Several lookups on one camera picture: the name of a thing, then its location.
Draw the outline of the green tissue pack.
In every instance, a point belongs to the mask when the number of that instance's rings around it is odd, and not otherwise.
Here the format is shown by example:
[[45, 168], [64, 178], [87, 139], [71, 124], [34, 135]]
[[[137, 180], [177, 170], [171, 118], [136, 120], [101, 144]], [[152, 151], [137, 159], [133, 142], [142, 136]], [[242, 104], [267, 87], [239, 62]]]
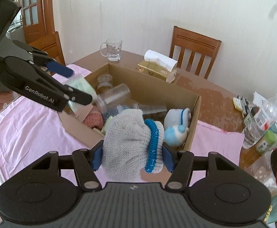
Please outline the green tissue pack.
[[112, 119], [113, 119], [113, 117], [110, 116], [110, 117], [106, 120], [106, 122], [104, 123], [104, 126], [103, 126], [103, 128], [102, 128], [102, 130], [101, 130], [101, 133], [102, 133], [103, 135], [106, 134], [107, 129], [108, 129], [109, 124], [110, 124], [110, 122], [111, 122]]
[[[81, 74], [72, 76], [70, 79], [66, 80], [64, 84], [70, 86], [72, 89], [78, 89], [84, 93], [88, 93], [92, 96], [92, 102], [95, 98], [97, 98], [95, 89]], [[84, 105], [75, 102], [74, 100], [76, 99], [77, 98], [71, 98], [68, 104], [71, 110], [77, 115], [80, 109], [84, 107]]]

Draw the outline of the white blue knitted glove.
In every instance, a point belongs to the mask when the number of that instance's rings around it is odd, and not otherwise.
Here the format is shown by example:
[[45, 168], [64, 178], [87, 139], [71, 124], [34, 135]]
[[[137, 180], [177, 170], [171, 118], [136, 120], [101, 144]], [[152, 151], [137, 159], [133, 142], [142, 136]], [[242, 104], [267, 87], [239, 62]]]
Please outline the white blue knitted glove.
[[115, 116], [103, 141], [102, 168], [113, 182], [138, 182], [140, 171], [156, 174], [164, 166], [164, 126], [144, 119], [139, 109], [126, 109]]

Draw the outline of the dark jar clear lid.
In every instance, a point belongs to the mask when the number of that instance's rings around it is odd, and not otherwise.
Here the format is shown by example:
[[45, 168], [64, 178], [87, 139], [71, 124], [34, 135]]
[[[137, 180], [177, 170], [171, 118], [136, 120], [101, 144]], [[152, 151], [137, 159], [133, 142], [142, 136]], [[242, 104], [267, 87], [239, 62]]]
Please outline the dark jar clear lid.
[[132, 104], [132, 108], [141, 110], [144, 119], [162, 121], [167, 114], [167, 107], [165, 105], [145, 105], [135, 103]]

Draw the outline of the wooden chair left side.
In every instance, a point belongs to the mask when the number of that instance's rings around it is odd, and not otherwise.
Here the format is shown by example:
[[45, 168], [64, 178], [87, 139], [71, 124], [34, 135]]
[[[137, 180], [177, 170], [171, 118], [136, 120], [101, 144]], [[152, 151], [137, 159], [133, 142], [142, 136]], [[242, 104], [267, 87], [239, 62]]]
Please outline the wooden chair left side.
[[65, 65], [61, 41], [57, 31], [51, 35], [44, 36], [29, 45], [41, 51], [47, 52], [50, 57], [57, 60], [61, 65]]

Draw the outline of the red white yarn roll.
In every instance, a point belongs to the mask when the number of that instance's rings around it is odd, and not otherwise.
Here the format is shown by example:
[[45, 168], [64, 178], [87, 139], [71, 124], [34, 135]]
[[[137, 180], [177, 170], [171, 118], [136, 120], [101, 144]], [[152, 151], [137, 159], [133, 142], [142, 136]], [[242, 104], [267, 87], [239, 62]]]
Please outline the red white yarn roll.
[[84, 119], [83, 124], [91, 129], [96, 128], [101, 130], [103, 128], [104, 119], [100, 110], [96, 106], [93, 106], [89, 114]]

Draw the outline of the small glass jar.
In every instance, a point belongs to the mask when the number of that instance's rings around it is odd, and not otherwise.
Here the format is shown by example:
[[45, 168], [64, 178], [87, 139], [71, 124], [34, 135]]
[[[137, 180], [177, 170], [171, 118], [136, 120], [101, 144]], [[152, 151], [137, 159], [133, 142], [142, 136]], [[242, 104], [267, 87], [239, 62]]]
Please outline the small glass jar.
[[102, 74], [99, 75], [97, 78], [98, 85], [97, 85], [97, 90], [99, 93], [103, 93], [109, 89], [113, 88], [112, 85], [112, 80], [113, 77], [110, 74]]

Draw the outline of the clear plastic jar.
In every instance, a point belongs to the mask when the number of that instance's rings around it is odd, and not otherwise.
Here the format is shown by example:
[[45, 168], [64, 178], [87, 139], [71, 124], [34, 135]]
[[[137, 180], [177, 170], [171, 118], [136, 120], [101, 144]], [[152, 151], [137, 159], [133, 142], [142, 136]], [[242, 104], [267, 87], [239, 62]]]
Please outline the clear plastic jar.
[[129, 87], [123, 83], [97, 95], [95, 104], [101, 113], [106, 113], [117, 105], [122, 104], [130, 93]]

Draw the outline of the brown cardboard box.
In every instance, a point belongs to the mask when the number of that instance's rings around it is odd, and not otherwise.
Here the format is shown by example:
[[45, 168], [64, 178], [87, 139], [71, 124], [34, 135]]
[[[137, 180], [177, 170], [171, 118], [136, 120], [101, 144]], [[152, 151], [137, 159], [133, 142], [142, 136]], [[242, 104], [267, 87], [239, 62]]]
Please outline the brown cardboard box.
[[[187, 151], [191, 149], [199, 118], [201, 96], [136, 70], [109, 63], [93, 71], [85, 79], [95, 88], [97, 86], [97, 77], [105, 73], [113, 76], [114, 86], [122, 83], [128, 85], [131, 96], [127, 102], [136, 101], [143, 105], [165, 105], [168, 109], [191, 109], [188, 136], [182, 147], [183, 150]], [[66, 132], [89, 148], [95, 146], [102, 139], [98, 132], [88, 128], [73, 117], [69, 113], [69, 109], [59, 113], [59, 118]]]

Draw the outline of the blue white plush toy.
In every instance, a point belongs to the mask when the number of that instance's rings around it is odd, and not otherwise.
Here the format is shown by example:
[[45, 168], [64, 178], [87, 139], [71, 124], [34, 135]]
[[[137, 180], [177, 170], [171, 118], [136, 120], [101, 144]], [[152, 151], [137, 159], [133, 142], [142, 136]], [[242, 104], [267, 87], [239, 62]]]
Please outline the blue white plush toy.
[[191, 122], [191, 109], [170, 109], [164, 119], [164, 141], [172, 147], [183, 146]]

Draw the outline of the clear glass mug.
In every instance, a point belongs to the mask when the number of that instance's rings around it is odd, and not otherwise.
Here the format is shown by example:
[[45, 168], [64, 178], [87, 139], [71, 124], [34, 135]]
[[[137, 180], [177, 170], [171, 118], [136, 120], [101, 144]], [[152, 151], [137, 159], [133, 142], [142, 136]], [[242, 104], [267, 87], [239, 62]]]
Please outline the clear glass mug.
[[100, 45], [100, 54], [111, 62], [118, 62], [121, 58], [122, 40], [119, 38], [107, 39]]

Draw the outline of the pink table cloth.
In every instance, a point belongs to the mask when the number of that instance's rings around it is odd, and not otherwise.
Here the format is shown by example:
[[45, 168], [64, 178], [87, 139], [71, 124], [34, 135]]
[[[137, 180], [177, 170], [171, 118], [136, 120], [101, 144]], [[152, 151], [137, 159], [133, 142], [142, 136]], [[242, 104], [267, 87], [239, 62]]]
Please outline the pink table cloth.
[[[243, 139], [198, 120], [190, 151], [217, 151], [237, 164]], [[81, 148], [88, 147], [66, 132], [59, 112], [20, 97], [0, 113], [0, 185], [49, 151], [66, 155]]]

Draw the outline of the gold tissue box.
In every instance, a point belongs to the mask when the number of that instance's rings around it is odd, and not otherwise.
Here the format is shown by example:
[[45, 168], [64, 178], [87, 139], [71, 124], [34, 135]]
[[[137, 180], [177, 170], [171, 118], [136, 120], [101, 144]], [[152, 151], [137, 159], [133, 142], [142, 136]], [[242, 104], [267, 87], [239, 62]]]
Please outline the gold tissue box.
[[137, 70], [167, 83], [172, 83], [177, 73], [177, 64], [176, 60], [168, 56], [148, 50], [144, 55], [144, 60], [137, 64]]

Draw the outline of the green lid small jar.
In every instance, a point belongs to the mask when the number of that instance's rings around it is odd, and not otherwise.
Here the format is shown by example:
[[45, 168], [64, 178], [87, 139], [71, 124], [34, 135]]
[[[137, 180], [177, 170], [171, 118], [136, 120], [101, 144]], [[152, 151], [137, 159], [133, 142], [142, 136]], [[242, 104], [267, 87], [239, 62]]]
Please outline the green lid small jar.
[[264, 136], [255, 144], [256, 150], [263, 154], [277, 143], [277, 134], [268, 130]]

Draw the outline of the clear plastic water bottle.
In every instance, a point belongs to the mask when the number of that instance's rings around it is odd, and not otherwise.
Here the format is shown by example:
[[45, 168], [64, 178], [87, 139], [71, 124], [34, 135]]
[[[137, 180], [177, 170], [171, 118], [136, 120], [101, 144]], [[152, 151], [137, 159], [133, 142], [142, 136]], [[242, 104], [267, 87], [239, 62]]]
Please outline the clear plastic water bottle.
[[242, 147], [254, 146], [277, 120], [277, 93], [265, 99], [254, 116], [251, 117], [243, 132], [245, 138]]

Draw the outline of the wooden chair behind table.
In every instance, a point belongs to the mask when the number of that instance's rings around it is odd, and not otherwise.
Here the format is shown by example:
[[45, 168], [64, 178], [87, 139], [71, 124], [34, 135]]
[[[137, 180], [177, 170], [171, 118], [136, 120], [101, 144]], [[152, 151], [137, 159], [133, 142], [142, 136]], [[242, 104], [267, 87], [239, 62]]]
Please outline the wooden chair behind table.
[[204, 78], [208, 79], [211, 70], [214, 66], [214, 62], [217, 58], [217, 54], [219, 52], [221, 43], [222, 41], [211, 38], [209, 36], [205, 36], [197, 32], [174, 26], [169, 57], [172, 58], [175, 47], [179, 47], [181, 50], [178, 57], [177, 68], [181, 68], [185, 50], [190, 50], [191, 55], [189, 57], [186, 67], [186, 71], [190, 72], [191, 67], [193, 65], [193, 60], [195, 58], [195, 54], [199, 53], [201, 56], [200, 60], [198, 61], [197, 68], [195, 70], [195, 75], [197, 76], [200, 75], [205, 57], [209, 57], [211, 60], [204, 75]]

